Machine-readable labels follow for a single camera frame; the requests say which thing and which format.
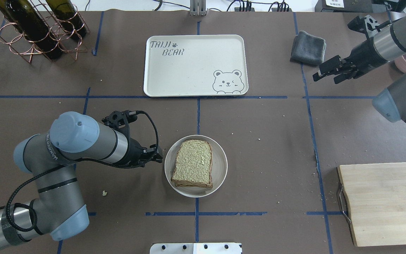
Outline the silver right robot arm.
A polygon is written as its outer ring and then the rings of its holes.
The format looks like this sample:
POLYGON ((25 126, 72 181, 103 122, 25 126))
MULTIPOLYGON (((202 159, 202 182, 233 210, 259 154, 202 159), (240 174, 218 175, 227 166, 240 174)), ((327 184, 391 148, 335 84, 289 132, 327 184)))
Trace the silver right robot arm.
POLYGON ((366 40, 353 48, 350 56, 344 59, 334 56, 321 63, 313 80, 333 75, 338 84, 395 61, 404 75, 377 95, 372 104, 388 121, 406 123, 406 16, 382 24, 371 16, 356 16, 348 23, 348 28, 364 34, 366 40))

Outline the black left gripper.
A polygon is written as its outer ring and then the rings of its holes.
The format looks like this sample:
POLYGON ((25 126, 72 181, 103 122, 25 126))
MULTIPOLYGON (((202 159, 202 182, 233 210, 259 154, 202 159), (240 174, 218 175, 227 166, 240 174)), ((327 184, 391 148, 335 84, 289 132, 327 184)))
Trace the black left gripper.
POLYGON ((162 149, 158 144, 153 144, 149 148, 143 147, 140 143, 133 139, 129 139, 129 148, 125 156, 125 165, 127 167, 144 167, 146 163, 156 162, 162 163, 162 149))

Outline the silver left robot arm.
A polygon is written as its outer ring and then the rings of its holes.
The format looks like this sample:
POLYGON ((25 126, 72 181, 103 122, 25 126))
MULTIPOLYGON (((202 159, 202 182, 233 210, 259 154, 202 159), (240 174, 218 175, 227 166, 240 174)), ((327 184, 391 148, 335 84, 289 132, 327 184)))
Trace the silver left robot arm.
POLYGON ((0 250, 19 246, 40 235, 54 241, 71 238, 89 225, 74 166, 92 161, 121 169, 162 162, 159 135, 144 147, 130 136, 129 124, 145 111, 113 111, 97 122, 75 111, 55 119, 50 130, 35 134, 16 146, 13 160, 32 174, 0 206, 0 250))

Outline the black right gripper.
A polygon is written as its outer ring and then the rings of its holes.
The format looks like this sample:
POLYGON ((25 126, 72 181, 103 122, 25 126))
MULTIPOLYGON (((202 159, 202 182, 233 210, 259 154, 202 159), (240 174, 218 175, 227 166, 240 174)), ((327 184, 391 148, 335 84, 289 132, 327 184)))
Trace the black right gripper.
POLYGON ((312 75, 313 81, 334 75, 334 83, 357 79, 364 74, 388 63, 377 53, 372 42, 363 42, 352 49, 350 56, 342 59, 339 55, 319 65, 319 71, 312 75))

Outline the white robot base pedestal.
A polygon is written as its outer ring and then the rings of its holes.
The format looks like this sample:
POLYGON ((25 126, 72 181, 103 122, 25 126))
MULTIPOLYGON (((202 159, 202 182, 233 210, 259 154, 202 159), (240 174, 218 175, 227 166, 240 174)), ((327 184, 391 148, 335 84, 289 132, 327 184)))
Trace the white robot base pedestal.
POLYGON ((150 254, 242 254, 241 243, 156 243, 150 248, 150 254))

